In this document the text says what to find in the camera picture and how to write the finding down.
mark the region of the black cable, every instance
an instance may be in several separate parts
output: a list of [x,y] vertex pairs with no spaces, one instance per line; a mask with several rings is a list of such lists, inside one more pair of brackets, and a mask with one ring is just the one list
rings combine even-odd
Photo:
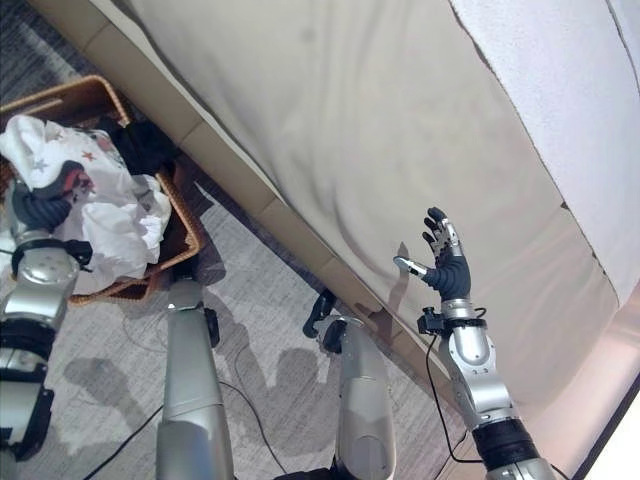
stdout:
[[[466,430],[465,430],[465,431],[464,431],[464,433],[462,434],[462,438],[460,438],[460,440],[458,440],[458,443],[456,443],[456,444],[453,446],[453,450],[454,450],[454,451],[456,450],[456,448],[458,448],[458,447],[460,446],[460,444],[461,444],[462,442],[464,442],[465,438],[467,438],[467,431],[466,431]],[[444,468],[445,468],[445,467],[447,466],[447,464],[449,463],[449,458],[450,458],[450,457],[447,457],[447,459],[444,461],[444,463],[442,464],[442,466],[440,467],[440,469],[438,470],[438,472],[434,475],[433,480],[436,480],[436,479],[440,476],[440,474],[444,471]]]
[[113,453],[111,454],[111,456],[109,456],[109,457],[108,457],[104,462],[102,462],[100,465],[98,465],[96,468],[94,468],[94,469],[93,469],[93,471],[92,471],[89,475],[87,475],[86,477],[84,477],[84,479],[83,479],[83,480],[89,480],[89,479],[91,479],[91,478],[95,477],[95,476],[98,474],[98,472],[99,472],[100,470],[102,470],[102,469],[103,469],[104,467],[106,467],[106,466],[107,466],[107,465],[108,465],[108,464],[109,464],[109,463],[110,463],[114,458],[116,458],[116,457],[118,456],[118,454],[119,454],[120,452],[122,452],[122,450],[124,450],[124,448],[129,444],[129,442],[130,442],[131,440],[133,440],[133,439],[134,439],[134,437],[135,437],[136,435],[138,435],[138,434],[139,434],[139,433],[144,429],[144,427],[146,427],[147,425],[149,425],[149,422],[151,422],[151,420],[153,420],[153,417],[155,417],[158,413],[160,413],[160,410],[162,410],[162,407],[163,407],[163,406],[164,406],[164,405],[160,405],[160,406],[156,409],[156,411],[155,411],[155,412],[153,412],[153,413],[149,416],[149,418],[147,418],[147,419],[145,420],[145,422],[144,422],[142,425],[140,425],[140,426],[138,427],[138,429],[137,429],[135,432],[133,432],[131,435],[129,435],[129,436],[127,437],[127,439],[126,439],[124,442],[122,442],[122,443],[120,444],[120,446],[116,449],[116,451],[115,451],[115,452],[113,452]]
[[549,465],[551,465],[551,468],[553,468],[556,472],[558,472],[558,474],[560,474],[562,478],[564,478],[565,480],[569,480],[569,477],[562,470],[556,467],[553,463],[550,463]]
[[280,467],[280,470],[282,470],[282,472],[285,475],[287,475],[287,473],[288,473],[287,470],[282,466],[282,463],[278,459],[278,456],[273,451],[273,448],[271,448],[271,444],[269,443],[269,440],[267,440],[267,436],[264,433],[264,428],[262,427],[262,420],[260,420],[260,415],[258,415],[256,407],[253,406],[253,403],[251,402],[251,400],[249,400],[249,398],[238,387],[234,387],[233,385],[231,385],[229,383],[226,383],[226,382],[223,382],[223,381],[220,381],[220,384],[224,385],[227,388],[230,388],[231,390],[236,392],[238,395],[240,395],[244,399],[245,402],[247,402],[247,405],[249,405],[249,408],[253,412],[253,415],[256,417],[256,422],[258,423],[258,428],[260,429],[260,435],[262,436],[262,440],[264,441],[264,444],[269,449],[269,453],[271,453],[271,456],[273,457],[275,462]]
[[[482,318],[484,317],[484,315],[487,313],[487,309],[485,307],[478,307],[474,309],[476,312],[480,312],[477,316],[477,318]],[[433,340],[431,340],[431,343],[429,344],[429,348],[427,349],[427,356],[426,356],[426,364],[427,364],[427,376],[429,377],[429,384],[431,385],[431,391],[433,392],[433,399],[436,402],[436,407],[438,408],[438,415],[440,415],[440,421],[442,423],[442,429],[444,430],[444,436],[447,439],[447,448],[449,449],[449,455],[451,456],[451,458],[458,462],[458,463],[484,463],[482,460],[465,460],[465,459],[461,459],[461,458],[457,458],[453,451],[458,448],[458,446],[464,441],[464,439],[467,436],[467,432],[464,432],[463,437],[458,441],[458,443],[456,443],[455,447],[451,448],[451,440],[449,439],[449,431],[447,430],[447,424],[444,421],[444,415],[442,414],[442,408],[440,407],[440,400],[438,399],[438,392],[436,392],[436,387],[433,383],[433,377],[431,376],[431,367],[429,366],[429,355],[431,354],[431,350],[433,349],[433,345],[436,343],[436,339],[438,337],[436,335],[433,336]],[[435,476],[435,478],[438,478],[438,475],[440,475],[442,473],[442,470],[444,470],[444,467],[447,465],[447,462],[444,463],[444,465],[442,465],[442,467],[440,468],[440,470],[438,471],[437,475]],[[553,463],[550,463],[551,468],[553,468],[562,478],[564,478],[565,480],[569,480],[569,477],[562,471],[560,470],[558,467],[556,467]]]
[[449,455],[451,458],[458,463],[483,463],[482,460],[465,460],[463,458],[458,458],[453,453],[453,448],[451,448],[451,440],[449,440],[449,430],[447,430],[447,424],[444,421],[444,415],[442,414],[442,408],[440,407],[440,400],[438,399],[438,393],[436,392],[436,386],[433,384],[433,377],[431,376],[431,367],[429,366],[429,354],[431,353],[431,349],[433,348],[433,344],[436,343],[437,336],[433,336],[433,340],[429,344],[429,348],[427,350],[426,363],[427,363],[427,376],[429,377],[429,384],[431,385],[431,391],[433,392],[433,399],[436,402],[436,407],[438,408],[438,415],[440,415],[440,421],[442,422],[442,429],[444,430],[444,436],[447,439],[447,448],[449,448]]
[[[269,449],[269,452],[271,452],[271,456],[273,457],[273,459],[275,460],[275,462],[278,464],[278,466],[280,467],[280,469],[284,472],[284,474],[287,474],[287,471],[285,470],[285,468],[282,466],[282,463],[280,463],[280,460],[278,459],[278,457],[276,456],[275,452],[273,451],[273,449],[271,448],[271,444],[269,443],[269,441],[267,440],[267,436],[264,433],[264,428],[262,426],[262,420],[260,420],[260,416],[258,415],[258,412],[256,411],[256,408],[253,406],[253,403],[251,403],[251,400],[249,400],[247,398],[247,396],[242,393],[242,391],[237,388],[234,387],[233,385],[227,383],[227,382],[223,382],[223,381],[219,381],[220,385],[224,385],[227,388],[230,388],[231,390],[235,391],[238,395],[240,395],[242,397],[242,399],[247,403],[247,405],[249,405],[249,408],[251,409],[251,411],[253,412],[253,415],[256,417],[256,422],[258,423],[258,428],[260,429],[260,435],[262,435],[262,440],[264,441],[265,445],[267,446],[267,448]],[[91,473],[89,475],[87,475],[86,477],[84,477],[83,480],[90,480],[91,478],[95,477],[100,470],[102,470],[104,467],[106,467],[109,463],[111,463],[119,454],[120,452],[122,452],[122,450],[125,449],[125,447],[131,442],[131,440],[133,440],[136,435],[138,435],[142,430],[144,430],[144,428],[149,425],[149,423],[151,422],[151,420],[153,420],[153,418],[160,413],[160,410],[162,410],[164,405],[160,405],[160,407],[158,407],[158,409],[153,412],[149,418],[147,418],[145,420],[145,422],[140,425],[135,432],[133,432],[131,435],[129,435],[124,442],[122,442],[120,444],[120,446],[116,449],[115,452],[113,452],[109,457],[107,457],[107,459],[105,459],[100,465],[98,465],[96,468],[94,468]]]

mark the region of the carpet floor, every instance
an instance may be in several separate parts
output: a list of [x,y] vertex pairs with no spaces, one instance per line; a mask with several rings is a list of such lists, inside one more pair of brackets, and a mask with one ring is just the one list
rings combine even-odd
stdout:
[[[1,0],[0,15],[2,103],[97,72],[26,3]],[[194,179],[183,194],[209,237],[200,279],[205,305],[218,313],[220,378],[254,402],[288,471],[328,466],[340,358],[321,353],[301,332],[322,285],[191,160],[179,161]],[[1,278],[4,296],[12,282],[6,270]],[[41,452],[20,465],[22,480],[83,478],[159,407],[166,304],[161,290],[144,303],[96,302],[69,310],[46,381],[56,394],[51,427]],[[434,478],[448,457],[435,404],[402,360],[380,348],[391,379],[396,478]],[[224,386],[223,395],[237,477],[281,474],[247,404]],[[159,417],[96,478],[154,478]],[[459,439],[461,419],[447,406],[445,418]]]

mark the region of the bed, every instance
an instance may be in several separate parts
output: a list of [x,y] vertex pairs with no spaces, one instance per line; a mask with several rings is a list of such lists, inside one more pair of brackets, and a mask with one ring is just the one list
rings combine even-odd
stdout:
[[[518,90],[482,28],[491,12],[469,2],[31,3],[421,374],[416,319],[438,298],[391,259],[430,261],[429,206],[462,235],[473,299],[529,418],[640,278],[640,95],[606,7],[558,13],[604,25],[611,49],[592,53],[620,67],[561,118],[533,70]],[[547,76],[562,62],[547,57]],[[617,92],[606,102],[603,86]],[[564,133],[545,137],[553,128]]]

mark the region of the white blanket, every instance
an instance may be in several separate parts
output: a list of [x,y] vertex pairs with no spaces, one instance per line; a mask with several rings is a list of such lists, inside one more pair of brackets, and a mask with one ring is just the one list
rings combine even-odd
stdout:
[[[633,1],[613,5],[638,55]],[[624,304],[640,278],[640,93],[607,2],[451,3]]]
[[[74,293],[97,292],[119,277],[143,278],[147,264],[157,263],[169,198],[153,177],[129,174],[105,132],[17,115],[0,134],[0,152],[36,196],[71,203],[53,236],[88,241],[94,252]],[[0,266],[8,261],[3,256]]]

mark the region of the white fabric with stars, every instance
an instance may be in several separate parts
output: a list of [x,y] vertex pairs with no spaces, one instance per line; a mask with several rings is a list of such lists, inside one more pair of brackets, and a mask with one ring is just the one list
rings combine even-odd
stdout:
[[35,195],[72,204],[54,236],[89,241],[94,252],[74,293],[142,278],[147,264],[157,263],[171,204],[153,177],[129,174],[105,132],[17,115],[0,135],[0,152]]

